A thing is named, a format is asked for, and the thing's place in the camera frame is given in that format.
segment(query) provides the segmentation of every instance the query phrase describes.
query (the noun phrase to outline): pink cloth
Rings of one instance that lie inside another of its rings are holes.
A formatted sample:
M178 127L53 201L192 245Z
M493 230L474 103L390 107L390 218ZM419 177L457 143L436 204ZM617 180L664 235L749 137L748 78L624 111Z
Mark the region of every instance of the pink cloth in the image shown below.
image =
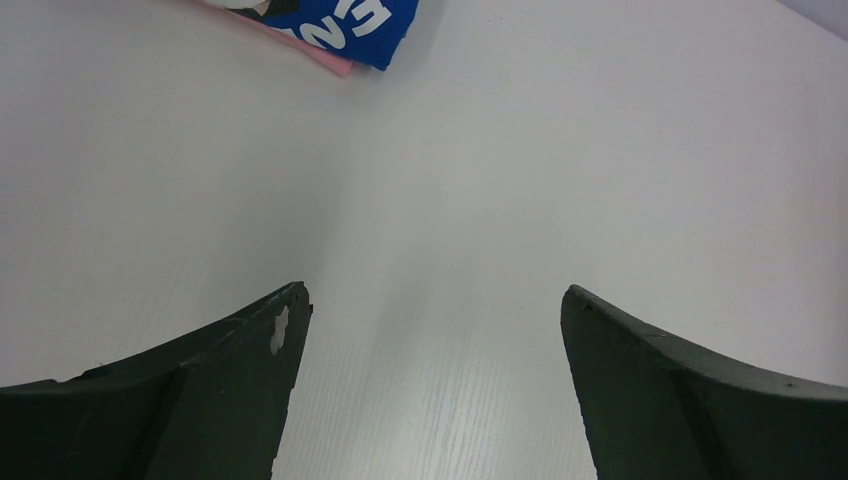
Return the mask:
M199 0L199 3L202 3L204 5L208 5L208 6L213 7L213 8L220 8L216 5L206 3L203 0ZM332 53L330 53L326 50L320 49L318 47L312 46L312 45L304 42L303 40L300 40L299 38L295 38L295 37L286 35L285 33L281 32L279 30L274 30L273 28L266 27L265 25L263 25L259 22L255 22L255 21L253 21L249 18L242 17L241 15L239 15L237 13L232 13L232 12L228 12L228 13L230 13L231 15L233 15L234 17L238 18L239 20L241 20L243 22L249 23L250 25L253 25L256 28L262 29L262 31L264 31L268 35L276 38L277 40L285 43L286 45L288 45L290 47L294 47L294 48L306 53L307 55L312 57L313 60L320 63L321 65L324 65L325 67L330 69L333 73L335 73L336 75L338 75L342 78L347 77L348 75L350 75L350 72L353 71L353 65L355 63L353 60L348 60L346 58L339 57L338 55L333 55Z

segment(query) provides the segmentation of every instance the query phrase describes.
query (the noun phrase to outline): blue shirt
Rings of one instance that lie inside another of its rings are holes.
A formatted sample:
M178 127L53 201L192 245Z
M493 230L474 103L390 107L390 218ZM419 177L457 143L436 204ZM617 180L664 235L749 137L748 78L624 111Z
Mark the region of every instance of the blue shirt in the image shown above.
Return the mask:
M385 70L417 6L418 0L301 0L297 12L262 21L340 57Z

